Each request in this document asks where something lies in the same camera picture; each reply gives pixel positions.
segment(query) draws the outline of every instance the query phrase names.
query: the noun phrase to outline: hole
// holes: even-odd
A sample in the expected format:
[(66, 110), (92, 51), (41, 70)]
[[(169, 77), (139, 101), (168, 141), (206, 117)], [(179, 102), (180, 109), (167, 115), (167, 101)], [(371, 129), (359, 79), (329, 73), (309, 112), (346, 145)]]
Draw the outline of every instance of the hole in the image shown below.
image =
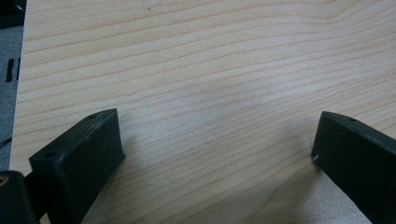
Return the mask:
[(54, 157), (54, 156), (56, 156), (56, 152), (54, 152), (54, 151), (52, 151), (52, 152), (47, 152), (45, 155), (44, 155), (44, 158), (46, 158), (46, 159), (49, 159), (49, 158), (52, 158), (52, 157)]
[(0, 175), (0, 187), (4, 186), (9, 180), (7, 175)]

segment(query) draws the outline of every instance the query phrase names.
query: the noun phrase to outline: gray carpet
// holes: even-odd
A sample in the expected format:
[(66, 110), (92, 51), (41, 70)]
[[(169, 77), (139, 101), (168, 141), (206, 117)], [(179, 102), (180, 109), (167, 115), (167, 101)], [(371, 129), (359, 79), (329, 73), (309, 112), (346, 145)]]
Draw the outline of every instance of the gray carpet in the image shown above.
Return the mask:
[(0, 30), (0, 171), (8, 169), (23, 26)]

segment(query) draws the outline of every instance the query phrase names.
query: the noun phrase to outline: wooden table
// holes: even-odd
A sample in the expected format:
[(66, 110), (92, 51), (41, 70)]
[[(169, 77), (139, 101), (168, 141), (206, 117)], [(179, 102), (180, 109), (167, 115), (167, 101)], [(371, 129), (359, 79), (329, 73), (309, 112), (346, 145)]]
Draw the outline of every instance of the wooden table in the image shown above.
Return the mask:
[(310, 159), (320, 112), (396, 137), (388, 1), (29, 1), (11, 169), (116, 107), (84, 223), (369, 223)]

